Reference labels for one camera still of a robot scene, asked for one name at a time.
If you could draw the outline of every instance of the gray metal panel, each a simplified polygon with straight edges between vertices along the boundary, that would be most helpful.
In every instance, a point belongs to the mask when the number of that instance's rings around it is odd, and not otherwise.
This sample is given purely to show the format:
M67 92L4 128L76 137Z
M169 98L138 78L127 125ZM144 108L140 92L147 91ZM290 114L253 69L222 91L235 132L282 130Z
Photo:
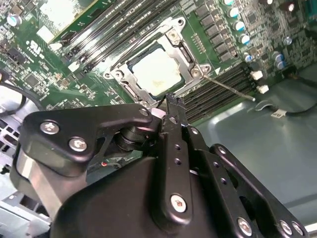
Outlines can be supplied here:
M317 68L303 75L313 79ZM267 97L293 112L317 100L316 90L292 80L274 86ZM317 222L317 110L276 119L254 106L243 102L198 129L208 145L226 146L303 224Z

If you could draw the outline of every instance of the white connector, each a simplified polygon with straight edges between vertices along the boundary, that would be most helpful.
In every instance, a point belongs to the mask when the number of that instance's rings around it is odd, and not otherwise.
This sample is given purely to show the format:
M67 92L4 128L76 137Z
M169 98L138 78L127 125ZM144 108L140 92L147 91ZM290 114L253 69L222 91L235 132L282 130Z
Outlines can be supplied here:
M250 75L252 76L252 78L254 80L259 80L260 78L263 77L263 73L260 70L259 71L252 71Z
M263 85L263 86L257 86L257 90L259 93L264 94L269 90L269 88L267 85Z

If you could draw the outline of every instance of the ram slot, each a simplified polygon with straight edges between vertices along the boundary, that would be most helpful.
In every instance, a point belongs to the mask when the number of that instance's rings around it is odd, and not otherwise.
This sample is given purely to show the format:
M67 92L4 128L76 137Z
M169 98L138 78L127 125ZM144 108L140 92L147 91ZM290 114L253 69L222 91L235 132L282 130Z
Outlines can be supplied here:
M66 55L67 59L70 60L78 54L89 42L102 34L105 28L112 26L115 22L118 22L120 18L124 18L124 15L131 11L132 8L144 1L145 0L134 1L131 5L133 0L122 0L120 3L112 5L105 10L100 17L77 35L76 39L72 40L73 43L68 47L69 49L66 49L66 51L69 51Z
M97 64L102 62L107 55L109 55L114 49L118 46L122 45L127 40L131 39L136 33L142 30L148 23L153 21L158 15L162 12L169 10L173 4L175 4L178 0L170 0L160 2L158 5L154 7L154 9L150 9L146 14L142 14L139 18L135 19L129 26L122 29L116 37L112 37L108 39L108 41L104 42L99 49L99 53L96 56L93 56L92 62L89 63L84 68L84 73L89 72L92 68L94 68Z

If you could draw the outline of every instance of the black component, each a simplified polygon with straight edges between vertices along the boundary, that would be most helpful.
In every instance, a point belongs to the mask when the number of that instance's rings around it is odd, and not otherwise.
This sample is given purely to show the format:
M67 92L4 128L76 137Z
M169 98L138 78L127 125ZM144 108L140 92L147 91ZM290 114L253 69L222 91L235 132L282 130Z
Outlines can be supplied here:
M262 55L261 59L262 59L262 60L267 60L267 59L268 59L268 54L265 53L264 55Z
M221 61L224 62L224 61L231 59L231 53L225 52L225 53L221 54L219 57L220 57Z
M34 8L35 8L35 4L32 3L32 2L29 2L25 8L28 10L28 11L32 11Z
M39 83L38 79L32 74L25 78L25 82L29 84L31 87L34 87Z
M208 8L206 7L206 5L204 4L200 7L198 7L195 10L195 13L199 18L202 18L202 17L206 16L209 13L209 11L208 11Z
M250 73L251 70L247 67L247 64L241 63L217 77L216 80L234 87L240 92L250 93L255 90ZM187 119L191 123L205 118L238 98L238 96L221 86L208 82L184 97Z
M16 48L9 49L6 54L9 56L11 60L13 60L16 64L24 64L26 58L21 54Z
M213 35L215 35L216 33L218 33L218 29L217 29L216 25L213 25L213 26L211 26L210 28L208 28L208 29L206 30L206 34L207 34L208 36L213 36Z
M223 52L225 52L225 51L227 50L227 46L226 46L226 44L224 43L224 44L221 44L220 46L217 46L217 47L215 48L215 50L216 50L216 52L217 52L218 54L222 54Z
M254 13L252 13L251 15L248 16L248 21L249 21L250 23L255 22L256 19L257 19L257 17L256 17L256 15L255 15Z
M223 23L224 23L223 20L219 20L219 21L216 22L216 25L217 25L217 26L220 26L220 25L222 25Z
M203 18L200 22L202 23L202 26L208 27L211 24L213 24L213 18L211 15L208 15L205 18Z
M211 39L211 41L214 45L219 45L221 42L223 42L222 36L220 34L216 35L215 37Z
M278 22L272 25L272 31L273 32L277 31L278 29L279 29L279 23Z

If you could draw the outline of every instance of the white label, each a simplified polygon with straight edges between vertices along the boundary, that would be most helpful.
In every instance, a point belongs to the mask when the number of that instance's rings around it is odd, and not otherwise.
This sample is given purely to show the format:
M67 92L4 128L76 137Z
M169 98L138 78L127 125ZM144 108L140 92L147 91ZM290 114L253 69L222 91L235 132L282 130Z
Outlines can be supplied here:
M273 114L271 115L271 117L280 119L280 118L284 117L284 116L286 115L286 113L287 113L287 111L278 109L275 113L273 113Z

